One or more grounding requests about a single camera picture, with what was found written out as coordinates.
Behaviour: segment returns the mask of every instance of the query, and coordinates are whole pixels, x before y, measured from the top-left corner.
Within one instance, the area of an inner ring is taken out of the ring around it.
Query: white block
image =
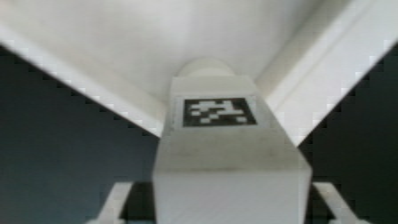
[[[186,127],[184,102],[203,97],[244,98],[257,124]],[[180,79],[154,175],[159,224],[303,224],[310,179],[312,168],[251,80]]]

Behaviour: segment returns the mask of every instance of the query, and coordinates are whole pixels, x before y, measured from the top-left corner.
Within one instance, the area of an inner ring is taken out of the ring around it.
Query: dark background
[[[398,47],[301,150],[360,217],[398,220]],[[150,181],[159,138],[0,48],[0,224],[83,224],[118,181]]]

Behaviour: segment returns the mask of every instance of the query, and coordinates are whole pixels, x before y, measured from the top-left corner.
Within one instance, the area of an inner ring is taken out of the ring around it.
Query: white panel
[[[15,0],[24,14],[166,102],[186,63],[257,77],[321,0]]]
[[[0,42],[157,135],[171,77],[221,58],[299,144],[398,39],[397,0],[326,1],[303,27],[321,2],[0,0]]]
[[[328,1],[259,79],[301,144],[398,40],[398,1]]]

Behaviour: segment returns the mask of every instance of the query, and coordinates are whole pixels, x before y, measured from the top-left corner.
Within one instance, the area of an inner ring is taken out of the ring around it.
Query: black and white square pattern
[[[257,125],[246,98],[187,99],[184,127]]]

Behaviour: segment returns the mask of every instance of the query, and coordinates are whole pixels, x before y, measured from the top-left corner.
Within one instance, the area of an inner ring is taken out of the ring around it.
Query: white ceiling
[[[260,76],[322,0],[12,2],[166,102],[171,77],[196,58],[212,56]]]

